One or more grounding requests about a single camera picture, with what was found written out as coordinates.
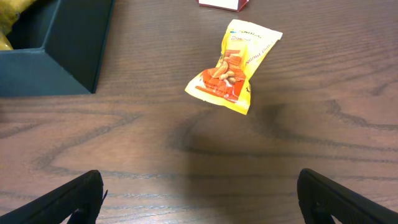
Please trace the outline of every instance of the wooden table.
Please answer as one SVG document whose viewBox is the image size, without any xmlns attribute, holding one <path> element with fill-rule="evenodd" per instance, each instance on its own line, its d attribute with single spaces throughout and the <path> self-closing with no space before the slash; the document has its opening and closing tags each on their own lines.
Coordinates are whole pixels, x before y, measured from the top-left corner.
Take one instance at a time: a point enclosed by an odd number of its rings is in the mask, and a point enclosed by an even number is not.
<svg viewBox="0 0 398 224">
<path fill-rule="evenodd" d="M 78 175 L 98 223 L 303 223 L 308 167 L 398 210 L 398 2 L 117 0 L 95 95 L 0 100 L 0 214 Z M 184 92 L 232 19 L 284 33 L 247 116 Z"/>
</svg>

